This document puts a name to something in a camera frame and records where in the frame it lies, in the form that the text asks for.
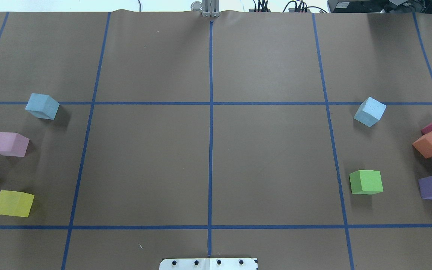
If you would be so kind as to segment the light blue foam block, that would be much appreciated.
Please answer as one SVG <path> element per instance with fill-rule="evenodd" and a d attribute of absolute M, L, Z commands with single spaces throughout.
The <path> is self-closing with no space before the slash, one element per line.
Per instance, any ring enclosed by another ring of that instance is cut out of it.
<path fill-rule="evenodd" d="M 373 97 L 368 97 L 360 104 L 353 119 L 370 128 L 379 122 L 385 110 L 386 105 L 384 103 L 377 101 Z"/>
<path fill-rule="evenodd" d="M 32 93 L 25 110 L 36 118 L 54 120 L 60 103 L 48 94 Z"/>

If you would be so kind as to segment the green foam block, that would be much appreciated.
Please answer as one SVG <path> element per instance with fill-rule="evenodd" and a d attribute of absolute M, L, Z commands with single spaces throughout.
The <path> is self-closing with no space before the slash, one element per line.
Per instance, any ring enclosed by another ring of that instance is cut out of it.
<path fill-rule="evenodd" d="M 377 170 L 358 170 L 349 174 L 352 194 L 373 195 L 383 192 L 382 176 Z"/>

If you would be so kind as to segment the pink foam block left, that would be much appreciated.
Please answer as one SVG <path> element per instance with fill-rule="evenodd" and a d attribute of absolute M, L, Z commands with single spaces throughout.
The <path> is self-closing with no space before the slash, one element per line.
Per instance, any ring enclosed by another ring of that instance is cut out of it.
<path fill-rule="evenodd" d="M 29 138 L 19 133 L 0 132 L 0 155 L 24 157 L 29 146 Z"/>

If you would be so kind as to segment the yellow foam block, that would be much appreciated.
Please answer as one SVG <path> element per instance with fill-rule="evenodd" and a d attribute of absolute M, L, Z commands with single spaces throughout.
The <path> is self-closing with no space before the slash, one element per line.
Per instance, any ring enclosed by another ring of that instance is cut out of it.
<path fill-rule="evenodd" d="M 34 195 L 19 191 L 0 191 L 0 215 L 29 217 Z"/>

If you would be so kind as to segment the black monitor base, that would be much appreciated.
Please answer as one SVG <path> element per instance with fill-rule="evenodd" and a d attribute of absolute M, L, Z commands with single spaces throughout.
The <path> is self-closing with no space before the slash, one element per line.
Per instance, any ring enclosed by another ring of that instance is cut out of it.
<path fill-rule="evenodd" d="M 331 13 L 432 14 L 432 0 L 328 0 Z"/>

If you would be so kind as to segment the metal clamp bracket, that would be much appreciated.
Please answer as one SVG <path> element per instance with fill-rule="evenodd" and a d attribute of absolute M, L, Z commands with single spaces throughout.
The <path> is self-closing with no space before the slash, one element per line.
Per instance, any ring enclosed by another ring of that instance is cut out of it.
<path fill-rule="evenodd" d="M 192 11 L 199 11 L 202 17 L 218 18 L 221 15 L 219 0 L 194 0 L 190 9 Z"/>

